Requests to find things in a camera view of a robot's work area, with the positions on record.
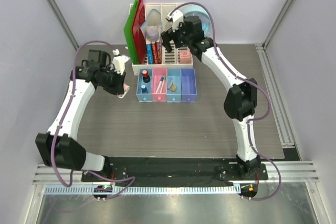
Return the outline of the clear paperclip jar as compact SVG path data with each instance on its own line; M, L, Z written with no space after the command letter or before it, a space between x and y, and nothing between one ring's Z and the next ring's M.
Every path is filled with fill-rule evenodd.
M160 28L158 26L148 26L146 28L146 39L150 42L157 42L160 37Z

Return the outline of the blue grey glue stick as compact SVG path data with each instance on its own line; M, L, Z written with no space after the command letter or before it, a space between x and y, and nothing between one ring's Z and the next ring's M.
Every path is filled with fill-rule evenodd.
M146 86L145 84L141 85L141 92L142 92L143 94L148 93L148 89L147 89L147 86Z

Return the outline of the light blue drawer bin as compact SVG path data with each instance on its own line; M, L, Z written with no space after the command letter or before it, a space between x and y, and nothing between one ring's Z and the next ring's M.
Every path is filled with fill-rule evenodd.
M153 82L152 72L153 72L153 69L150 69L150 68L144 68L144 69L148 70L148 72L149 72L150 82L145 83L143 81L142 74L141 74L143 69L140 69L139 70L139 75L138 75L138 81L137 81L136 97L137 97L139 102L152 102L153 101L153 98L152 98L152 82ZM143 85L143 84L145 84L147 86L147 89L148 89L148 93L146 93L146 94L143 94L141 92L141 85Z

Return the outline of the red black stamp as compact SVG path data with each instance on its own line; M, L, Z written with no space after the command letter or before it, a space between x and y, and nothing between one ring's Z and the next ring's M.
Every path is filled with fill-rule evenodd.
M141 74L142 74L142 79L143 79L143 81L144 81L145 83L149 83L149 82L150 82L150 75L149 75L148 70L143 69L142 72L141 72Z

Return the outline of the pink drawer bin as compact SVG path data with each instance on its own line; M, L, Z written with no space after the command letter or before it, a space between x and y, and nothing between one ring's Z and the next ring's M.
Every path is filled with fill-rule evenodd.
M156 88L159 84L160 78L164 76L167 76L167 69L166 68L154 68L153 69L153 73L152 73L152 77L153 77L153 82L152 82L152 98L153 98L153 102L166 102L167 101L167 84L166 84L166 79L165 79L165 83L163 86L163 91L162 93L155 93Z

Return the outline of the green red folder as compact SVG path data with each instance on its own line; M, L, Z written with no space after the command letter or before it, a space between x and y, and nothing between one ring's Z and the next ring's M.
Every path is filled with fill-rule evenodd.
M141 26L145 22L145 6L143 0L134 0L123 32L133 64L141 65L147 56L146 42Z

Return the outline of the green white marker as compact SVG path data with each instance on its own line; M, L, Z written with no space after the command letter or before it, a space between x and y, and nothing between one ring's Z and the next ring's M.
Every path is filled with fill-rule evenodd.
M164 77L164 81L163 81L163 83L162 83L160 93L162 93L162 91L163 91L163 86L164 86L164 83L165 83L165 79L166 79L166 77Z

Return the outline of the blue white marker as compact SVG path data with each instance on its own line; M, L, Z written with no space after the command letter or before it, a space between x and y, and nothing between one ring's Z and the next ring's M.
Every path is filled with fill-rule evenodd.
M157 88L156 88L155 93L160 93L160 90L161 90L161 86L162 86L163 81L164 81L164 77L162 76L162 77L160 78L160 81L159 81L159 84L158 84L158 86L157 86Z

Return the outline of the purple drawer bin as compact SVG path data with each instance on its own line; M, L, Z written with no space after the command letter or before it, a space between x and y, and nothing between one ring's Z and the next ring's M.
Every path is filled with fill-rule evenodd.
M181 87L182 97L181 102L195 102L197 100L197 85L195 69L181 69Z

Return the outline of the pink stapler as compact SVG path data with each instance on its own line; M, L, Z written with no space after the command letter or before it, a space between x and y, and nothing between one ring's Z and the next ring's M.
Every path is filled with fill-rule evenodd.
M129 90L130 90L130 86L124 83L123 84L123 94L118 95L118 98L120 99L124 98Z

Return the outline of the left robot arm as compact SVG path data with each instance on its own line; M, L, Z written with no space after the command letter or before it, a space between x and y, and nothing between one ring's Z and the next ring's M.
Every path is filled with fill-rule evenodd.
M60 111L46 133L39 133L35 143L46 166L81 171L91 170L105 182L112 174L108 158L93 154L78 141L78 129L89 100L98 87L109 94L124 97L125 55L111 56L102 50L89 50L88 58L75 65Z

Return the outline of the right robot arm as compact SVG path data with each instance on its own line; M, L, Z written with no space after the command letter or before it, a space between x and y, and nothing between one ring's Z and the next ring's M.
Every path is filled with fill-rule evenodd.
M167 21L172 27L161 33L163 47L172 51L186 46L199 61L208 66L227 90L224 111L233 120L237 136L237 173L242 179L250 179L260 167L260 156L255 148L252 119L257 106L257 82L246 79L229 63L212 38L206 37L198 16L185 17L174 13Z

